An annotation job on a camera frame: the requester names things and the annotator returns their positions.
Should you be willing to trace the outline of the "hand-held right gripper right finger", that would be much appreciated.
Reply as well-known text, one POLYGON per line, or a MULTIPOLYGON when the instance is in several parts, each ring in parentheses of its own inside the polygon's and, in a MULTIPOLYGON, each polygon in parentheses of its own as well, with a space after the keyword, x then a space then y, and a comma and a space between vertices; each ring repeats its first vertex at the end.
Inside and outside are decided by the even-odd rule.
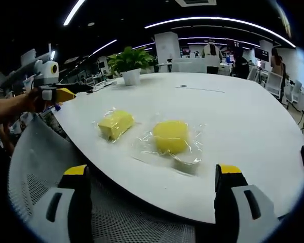
POLYGON ((217 242, 263 242, 279 225, 273 202, 231 165, 215 167, 214 210, 217 242))

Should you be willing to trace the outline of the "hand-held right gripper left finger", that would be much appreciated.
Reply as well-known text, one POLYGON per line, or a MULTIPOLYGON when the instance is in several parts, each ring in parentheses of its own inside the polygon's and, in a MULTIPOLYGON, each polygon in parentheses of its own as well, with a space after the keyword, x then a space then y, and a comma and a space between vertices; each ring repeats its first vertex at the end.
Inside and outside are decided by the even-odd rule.
POLYGON ((34 205, 28 227, 39 242, 92 242, 89 167, 67 169, 34 205))

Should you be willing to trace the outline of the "person's left hand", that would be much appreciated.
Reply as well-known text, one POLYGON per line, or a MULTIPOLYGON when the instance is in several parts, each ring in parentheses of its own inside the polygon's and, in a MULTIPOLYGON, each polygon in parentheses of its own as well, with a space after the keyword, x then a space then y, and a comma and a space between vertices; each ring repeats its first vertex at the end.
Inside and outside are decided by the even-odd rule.
POLYGON ((46 101, 42 98, 42 90, 33 88, 25 96, 26 111, 40 113, 46 108, 46 101))

